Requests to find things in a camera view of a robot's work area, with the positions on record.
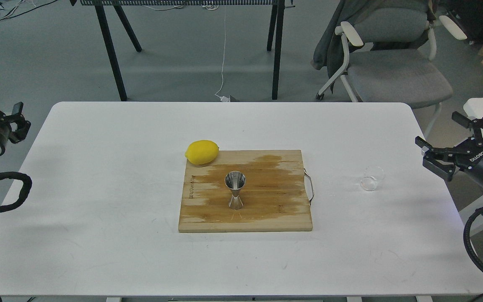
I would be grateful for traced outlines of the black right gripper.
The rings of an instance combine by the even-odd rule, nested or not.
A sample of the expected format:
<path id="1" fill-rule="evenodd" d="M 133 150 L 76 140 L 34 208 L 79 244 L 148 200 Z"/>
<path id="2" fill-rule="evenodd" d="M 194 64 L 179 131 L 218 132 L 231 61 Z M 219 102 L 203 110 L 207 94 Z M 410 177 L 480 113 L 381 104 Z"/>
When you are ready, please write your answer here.
<path id="1" fill-rule="evenodd" d="M 471 131 L 471 138 L 455 147 L 436 148 L 421 136 L 416 136 L 415 144 L 422 151 L 422 166 L 433 172 L 445 182 L 450 182 L 456 167 L 467 174 L 483 188 L 483 118 L 468 119 L 459 112 L 452 113 L 452 120 Z"/>

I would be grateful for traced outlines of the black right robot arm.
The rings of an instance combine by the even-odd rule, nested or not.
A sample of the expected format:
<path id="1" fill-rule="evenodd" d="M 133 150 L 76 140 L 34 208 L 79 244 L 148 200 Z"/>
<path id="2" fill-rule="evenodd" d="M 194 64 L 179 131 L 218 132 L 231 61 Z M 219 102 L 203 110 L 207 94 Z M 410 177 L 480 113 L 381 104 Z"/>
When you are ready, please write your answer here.
<path id="1" fill-rule="evenodd" d="M 422 166 L 445 182 L 463 172 L 483 189 L 483 117 L 471 119 L 459 112 L 452 113 L 452 120 L 469 130 L 470 135 L 458 145 L 439 148 L 417 136 L 415 144 L 422 151 Z M 473 264 L 483 273 L 483 260 L 473 247 L 473 224 L 483 218 L 483 206 L 476 208 L 466 219 L 462 238 L 465 251 Z"/>

